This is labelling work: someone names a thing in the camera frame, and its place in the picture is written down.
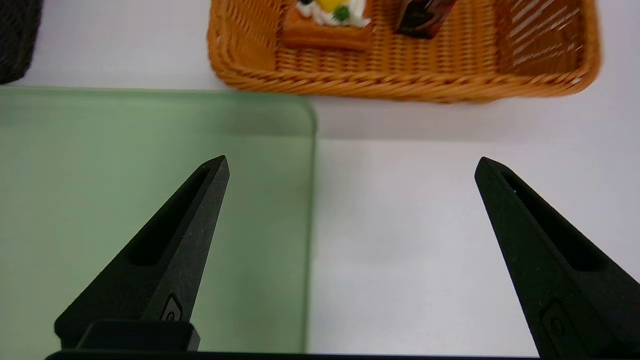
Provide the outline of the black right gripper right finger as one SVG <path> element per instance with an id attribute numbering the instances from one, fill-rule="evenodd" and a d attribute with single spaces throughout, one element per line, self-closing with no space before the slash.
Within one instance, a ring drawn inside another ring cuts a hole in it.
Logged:
<path id="1" fill-rule="evenodd" d="M 538 354 L 637 357 L 638 281 L 504 164 L 474 179 Z"/>

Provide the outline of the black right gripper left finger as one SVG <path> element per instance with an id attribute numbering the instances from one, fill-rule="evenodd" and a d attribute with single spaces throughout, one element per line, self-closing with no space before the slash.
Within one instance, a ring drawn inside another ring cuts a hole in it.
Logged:
<path id="1" fill-rule="evenodd" d="M 229 178 L 220 155 L 178 187 L 55 320 L 62 349 L 98 321 L 190 320 Z"/>

